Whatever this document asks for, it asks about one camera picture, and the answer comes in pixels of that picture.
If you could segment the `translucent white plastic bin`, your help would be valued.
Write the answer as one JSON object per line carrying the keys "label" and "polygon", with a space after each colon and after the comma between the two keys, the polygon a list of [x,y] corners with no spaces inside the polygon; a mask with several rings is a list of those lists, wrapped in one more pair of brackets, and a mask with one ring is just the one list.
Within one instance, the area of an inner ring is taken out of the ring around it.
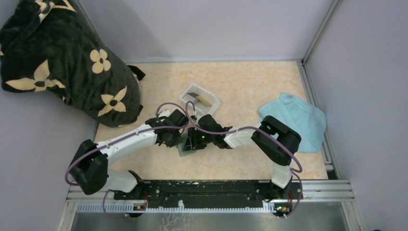
{"label": "translucent white plastic bin", "polygon": [[[212,115],[221,105],[215,94],[195,83],[190,84],[179,99],[184,106],[188,101],[191,101],[198,116]],[[192,110],[193,106],[189,104],[188,108]]]}

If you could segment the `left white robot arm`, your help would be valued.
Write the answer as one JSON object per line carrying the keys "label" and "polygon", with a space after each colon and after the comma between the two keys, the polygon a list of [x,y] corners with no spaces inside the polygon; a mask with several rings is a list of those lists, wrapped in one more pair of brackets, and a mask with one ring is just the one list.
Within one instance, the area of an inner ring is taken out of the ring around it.
{"label": "left white robot arm", "polygon": [[73,184],[79,186],[85,195],[111,190],[139,199],[143,196],[145,184],[141,177],[132,170],[118,171],[110,166],[145,147],[161,144],[169,148],[177,146],[182,141],[180,130],[188,121],[180,110],[166,110],[162,115],[116,138],[99,143],[86,140],[78,148],[68,174],[73,178]]}

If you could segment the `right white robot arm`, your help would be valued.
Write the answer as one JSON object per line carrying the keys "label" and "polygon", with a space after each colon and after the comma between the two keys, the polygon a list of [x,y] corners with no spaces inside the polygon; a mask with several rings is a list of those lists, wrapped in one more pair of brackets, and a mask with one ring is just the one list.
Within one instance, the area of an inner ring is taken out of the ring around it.
{"label": "right white robot arm", "polygon": [[223,127],[211,115],[202,116],[198,125],[188,129],[181,145],[183,153],[202,150],[208,144],[219,149],[256,145],[272,162],[271,193],[284,198],[290,191],[290,164],[298,151],[301,136],[273,116],[266,116],[255,126]]}

